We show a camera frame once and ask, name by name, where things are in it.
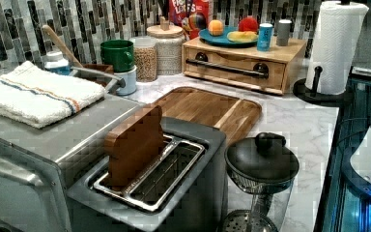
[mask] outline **french press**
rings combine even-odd
[[[292,183],[300,170],[297,157],[285,144],[285,137],[261,132],[227,148],[227,174],[238,188],[252,194],[253,199],[250,210],[233,211],[226,217],[223,232],[277,232],[280,229]]]

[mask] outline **wooden cutting board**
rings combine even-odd
[[[155,104],[161,106],[162,116],[220,129],[227,134],[227,144],[245,138],[262,111],[255,101],[191,87],[174,89]]]

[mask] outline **orange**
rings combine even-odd
[[[220,20],[212,20],[209,24],[209,32],[212,36],[220,36],[224,32],[224,26]]]

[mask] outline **white towel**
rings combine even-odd
[[[26,61],[0,76],[0,115],[42,128],[104,97],[100,85],[39,69]]]

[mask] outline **paper towel holder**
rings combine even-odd
[[[344,103],[350,102],[354,98],[354,91],[349,86],[346,87],[345,92],[338,95],[318,93],[317,89],[322,71],[322,67],[315,67],[315,76],[312,82],[312,89],[308,89],[308,87],[305,86],[306,78],[298,80],[294,84],[294,95],[305,102],[326,107],[340,107]]]

